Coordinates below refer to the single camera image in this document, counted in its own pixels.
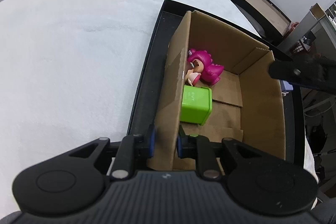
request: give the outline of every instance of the green object in box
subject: green object in box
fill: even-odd
[[[183,89],[181,122],[204,125],[212,111],[210,88],[185,85]]]

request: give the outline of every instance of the ribbed gray surface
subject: ribbed gray surface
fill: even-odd
[[[193,171],[168,174],[140,171],[132,180],[113,183],[81,213],[52,219],[24,214],[15,224],[317,223],[308,213],[259,216],[235,204],[219,183],[201,180]]]

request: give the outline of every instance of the cardboard box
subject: cardboard box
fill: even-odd
[[[159,106],[155,170],[188,170],[194,160],[175,155],[189,48],[207,50],[215,64],[225,66],[212,89],[213,109],[204,126],[182,123],[187,135],[210,141],[233,137],[274,156],[285,158],[285,118],[280,83],[268,75],[273,53],[263,43],[201,12],[188,11],[169,43]]]

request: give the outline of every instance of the toy figurine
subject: toy figurine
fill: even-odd
[[[194,72],[194,64],[189,63],[188,61],[186,64],[186,71],[187,73],[185,74],[185,82],[188,82],[189,85],[194,86],[200,79],[201,74]]]
[[[220,80],[219,76],[224,66],[212,63],[211,54],[207,51],[196,51],[191,48],[188,51],[187,61],[193,64],[193,72],[201,73],[201,78],[209,85],[214,85]]]

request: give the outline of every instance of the green container lid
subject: green container lid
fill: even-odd
[[[210,88],[185,85],[183,89],[181,122],[204,125],[212,111]]]

